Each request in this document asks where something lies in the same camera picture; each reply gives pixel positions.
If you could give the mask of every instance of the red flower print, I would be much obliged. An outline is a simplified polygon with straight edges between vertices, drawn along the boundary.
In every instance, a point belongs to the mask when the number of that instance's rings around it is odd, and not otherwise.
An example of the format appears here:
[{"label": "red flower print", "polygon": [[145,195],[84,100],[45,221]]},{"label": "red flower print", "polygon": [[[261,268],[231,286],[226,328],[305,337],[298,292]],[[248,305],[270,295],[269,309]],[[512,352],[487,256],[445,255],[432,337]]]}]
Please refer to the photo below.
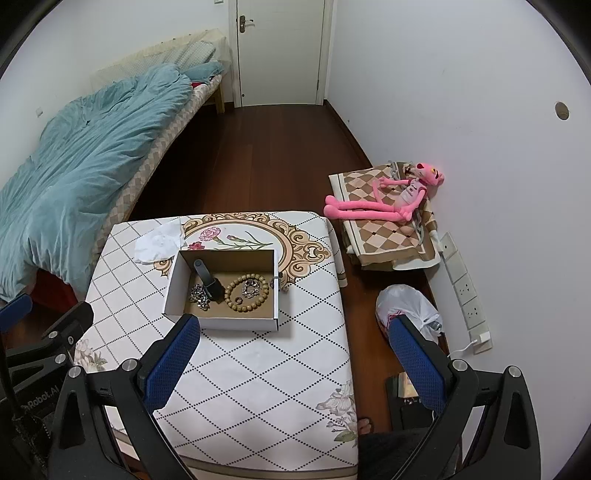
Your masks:
[{"label": "red flower print", "polygon": [[210,240],[216,238],[220,233],[222,233],[222,229],[220,229],[217,226],[211,226],[209,228],[206,228],[203,232],[201,232],[201,235],[199,235],[199,239],[202,242],[209,242]]},{"label": "red flower print", "polygon": [[195,242],[189,245],[189,250],[205,250],[205,246],[201,242]]}]

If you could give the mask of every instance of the pink panther plush toy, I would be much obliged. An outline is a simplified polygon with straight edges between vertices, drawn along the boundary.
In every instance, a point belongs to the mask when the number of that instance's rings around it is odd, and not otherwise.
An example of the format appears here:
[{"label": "pink panther plush toy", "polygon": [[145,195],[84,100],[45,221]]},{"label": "pink panther plush toy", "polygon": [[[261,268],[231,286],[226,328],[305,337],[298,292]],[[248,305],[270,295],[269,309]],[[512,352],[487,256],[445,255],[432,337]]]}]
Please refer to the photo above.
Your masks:
[{"label": "pink panther plush toy", "polygon": [[[392,180],[381,177],[374,180],[374,197],[376,202],[359,200],[357,202],[340,202],[332,195],[326,197],[324,216],[330,219],[343,220],[385,220],[390,222],[408,222],[413,211],[419,206],[427,194],[427,185],[440,185],[443,182],[443,173],[439,172],[432,165],[418,163],[410,171],[417,178],[413,180]],[[406,185],[404,191],[398,195],[393,205],[386,205],[378,195],[380,188],[386,186]],[[347,210],[363,209],[355,212]]]}]

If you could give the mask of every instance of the red fabric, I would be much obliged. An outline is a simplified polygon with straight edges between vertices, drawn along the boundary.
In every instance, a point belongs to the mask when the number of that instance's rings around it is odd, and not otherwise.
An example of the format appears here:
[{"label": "red fabric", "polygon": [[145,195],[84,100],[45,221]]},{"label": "red fabric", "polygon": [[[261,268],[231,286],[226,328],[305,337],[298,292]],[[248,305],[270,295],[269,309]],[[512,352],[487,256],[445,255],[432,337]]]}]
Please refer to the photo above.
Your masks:
[{"label": "red fabric", "polygon": [[31,293],[35,303],[65,313],[78,303],[72,287],[45,270],[37,271],[37,282]]}]

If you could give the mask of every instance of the wooden bed leg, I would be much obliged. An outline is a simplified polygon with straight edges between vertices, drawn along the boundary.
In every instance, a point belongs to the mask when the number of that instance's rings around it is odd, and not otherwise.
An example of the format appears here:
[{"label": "wooden bed leg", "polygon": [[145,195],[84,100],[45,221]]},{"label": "wooden bed leg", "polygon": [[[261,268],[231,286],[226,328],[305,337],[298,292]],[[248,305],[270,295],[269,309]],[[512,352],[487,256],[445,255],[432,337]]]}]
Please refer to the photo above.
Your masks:
[{"label": "wooden bed leg", "polygon": [[213,99],[216,102],[217,114],[220,115],[222,113],[226,113],[226,106],[223,103],[222,85],[217,87],[217,90],[213,92]]}]

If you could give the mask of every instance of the white door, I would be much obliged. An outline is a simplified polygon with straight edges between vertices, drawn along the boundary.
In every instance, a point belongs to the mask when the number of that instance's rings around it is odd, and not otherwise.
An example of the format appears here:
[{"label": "white door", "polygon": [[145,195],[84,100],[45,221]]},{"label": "white door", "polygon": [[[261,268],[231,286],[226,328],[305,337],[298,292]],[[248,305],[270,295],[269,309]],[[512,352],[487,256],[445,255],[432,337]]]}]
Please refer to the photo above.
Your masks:
[{"label": "white door", "polygon": [[237,6],[242,105],[316,103],[324,0]]}]

